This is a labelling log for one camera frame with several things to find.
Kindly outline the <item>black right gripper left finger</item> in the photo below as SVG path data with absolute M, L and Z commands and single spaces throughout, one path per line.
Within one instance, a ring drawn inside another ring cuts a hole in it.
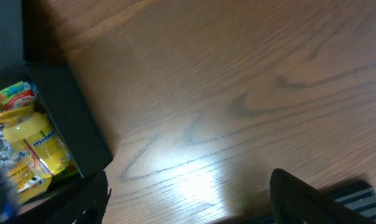
M 101 224 L 111 191 L 103 170 L 19 215 L 11 224 Z

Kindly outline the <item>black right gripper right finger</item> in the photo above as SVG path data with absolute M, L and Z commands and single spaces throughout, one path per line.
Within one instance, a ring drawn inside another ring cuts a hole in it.
M 272 171 L 270 201 L 277 224 L 376 224 L 283 169 Z

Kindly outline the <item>yellow sunflower seed bag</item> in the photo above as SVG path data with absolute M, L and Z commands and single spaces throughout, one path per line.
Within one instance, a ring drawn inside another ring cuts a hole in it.
M 26 203 L 30 199 L 44 194 L 51 178 L 43 179 L 35 175 L 25 163 L 24 158 L 4 138 L 4 127 L 34 111 L 33 106 L 0 111 L 0 170 L 5 174 L 17 193 L 18 202 Z

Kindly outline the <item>blue Oreo cookie pack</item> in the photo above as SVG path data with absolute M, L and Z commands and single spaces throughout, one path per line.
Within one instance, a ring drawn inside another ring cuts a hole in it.
M 8 223 L 17 218 L 19 205 L 13 184 L 0 169 L 0 223 Z

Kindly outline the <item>yellow Mentos jar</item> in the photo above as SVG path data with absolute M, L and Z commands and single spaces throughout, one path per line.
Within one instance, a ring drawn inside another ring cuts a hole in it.
M 3 131 L 5 140 L 35 175 L 53 177 L 69 165 L 68 149 L 44 114 L 33 112 L 18 118 Z

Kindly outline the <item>dark green cardboard box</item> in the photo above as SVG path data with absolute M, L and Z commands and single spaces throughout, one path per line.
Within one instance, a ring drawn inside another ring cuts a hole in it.
M 78 175 L 52 184 L 29 200 L 45 203 L 79 184 L 113 159 L 39 1 L 0 0 L 0 90 L 32 81 L 39 101 L 65 141 Z

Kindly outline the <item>green Haribo gummy bag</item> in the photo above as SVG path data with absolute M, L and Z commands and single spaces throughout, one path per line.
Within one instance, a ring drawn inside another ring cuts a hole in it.
M 32 104 L 35 89 L 29 82 L 18 82 L 0 90 L 0 111 L 13 110 Z

